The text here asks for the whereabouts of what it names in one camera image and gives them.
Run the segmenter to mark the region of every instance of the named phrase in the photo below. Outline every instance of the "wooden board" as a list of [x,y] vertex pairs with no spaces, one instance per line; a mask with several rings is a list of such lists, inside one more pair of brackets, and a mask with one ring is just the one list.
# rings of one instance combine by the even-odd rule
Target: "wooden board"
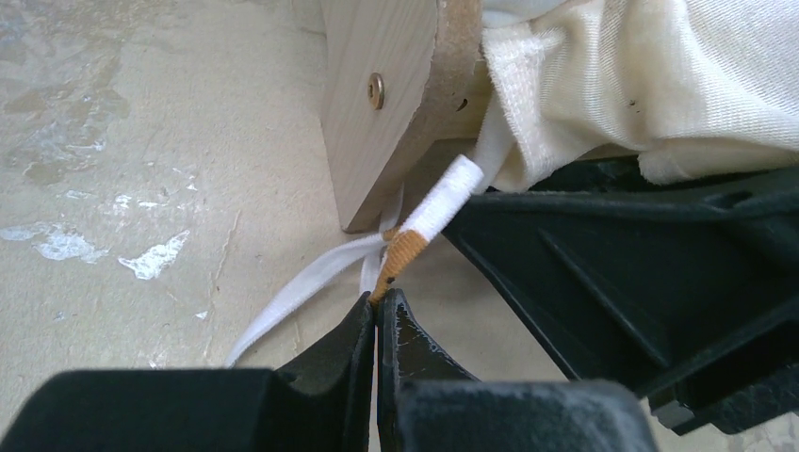
[[[322,131],[341,226],[357,232],[373,224],[434,141],[463,128],[450,122],[448,132],[446,123],[473,78],[481,2],[322,0],[321,5],[328,41]],[[380,110],[367,97],[372,73],[380,73],[385,85]]]

